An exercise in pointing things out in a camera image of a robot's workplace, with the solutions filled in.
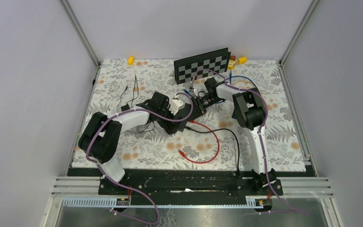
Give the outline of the black ribbed network switch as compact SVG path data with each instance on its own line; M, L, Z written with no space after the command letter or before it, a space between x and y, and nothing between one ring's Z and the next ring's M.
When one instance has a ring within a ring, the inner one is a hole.
M237 120L236 109L233 110L232 118Z

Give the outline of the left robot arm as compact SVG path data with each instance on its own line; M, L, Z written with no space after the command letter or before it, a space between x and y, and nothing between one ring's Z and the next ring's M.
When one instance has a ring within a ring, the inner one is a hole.
M182 131L194 112L195 100L188 94L184 102L177 93L170 98L155 92L152 97L136 107L116 113L109 117L101 112L92 115L87 127L78 141L87 160L97 165L100 171L110 179L110 189L116 194L126 192L128 182L123 177L125 170L115 157L120 135L132 128L156 122L169 135Z

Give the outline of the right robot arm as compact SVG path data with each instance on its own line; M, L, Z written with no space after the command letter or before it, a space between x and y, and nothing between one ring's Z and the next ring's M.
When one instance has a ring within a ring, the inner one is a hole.
M263 122L266 119L266 109L259 90L236 88L224 82L209 78L204 82L207 93L199 97L204 108L219 101L233 103L233 114L239 126L247 129L247 138L252 155L254 156L253 171L265 174L271 170L267 163L267 146L263 134Z

